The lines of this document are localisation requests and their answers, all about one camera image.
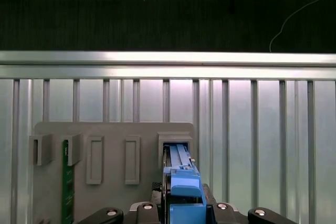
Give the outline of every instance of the white cable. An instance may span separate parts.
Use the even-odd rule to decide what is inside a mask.
[[[296,11],[293,12],[291,15],[289,15],[288,18],[286,18],[285,22],[282,24],[282,27],[281,27],[281,29],[280,29],[280,32],[279,32],[276,36],[274,36],[274,38],[273,38],[273,39],[271,40],[271,42],[269,43],[269,52],[272,52],[272,44],[273,44],[273,41],[274,41],[276,38],[278,38],[278,36],[279,36],[280,34],[282,34],[282,31],[283,31],[283,28],[285,27],[286,22],[287,22],[292,16],[294,16],[296,13],[298,13],[299,11],[301,11],[302,9],[305,9],[307,6],[310,6],[310,5],[312,5],[312,4],[314,4],[314,3],[318,2],[318,1],[320,1],[320,0],[314,0],[313,2],[310,2],[310,3],[308,3],[307,5],[304,5],[303,7],[301,7],[300,9],[296,10]]]

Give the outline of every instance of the green circuit board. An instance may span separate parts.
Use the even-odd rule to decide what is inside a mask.
[[[69,141],[62,144],[62,219],[61,224],[73,223],[74,207],[74,166],[68,166]]]

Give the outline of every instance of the dark carpet floor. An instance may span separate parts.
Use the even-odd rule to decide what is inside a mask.
[[[0,50],[267,52],[312,0],[0,0]],[[274,52],[336,52],[336,0],[296,14]]]

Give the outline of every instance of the gray plastic board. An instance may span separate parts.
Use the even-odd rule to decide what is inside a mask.
[[[198,139],[189,123],[42,122],[35,134],[52,134],[53,146],[52,161],[34,166],[33,224],[43,219],[61,222],[61,151],[68,136],[80,136],[79,162],[74,164],[75,221],[104,207],[126,214],[133,203],[150,200],[152,182],[162,181],[159,135],[189,135],[192,157],[198,160]]]

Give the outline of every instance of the metal screw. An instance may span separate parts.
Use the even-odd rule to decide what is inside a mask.
[[[108,211],[108,212],[107,212],[107,215],[108,215],[108,216],[113,216],[113,215],[116,215],[116,214],[117,214],[117,212],[114,211],[114,210],[111,210],[111,211]]]
[[[152,209],[153,206],[151,204],[147,204],[147,205],[144,205],[143,208],[146,210],[149,210],[149,209]]]
[[[218,204],[217,207],[220,208],[221,210],[225,210],[227,208],[225,204]]]
[[[254,211],[256,214],[260,215],[260,216],[264,216],[266,213],[265,211],[261,210],[261,209],[257,209]]]

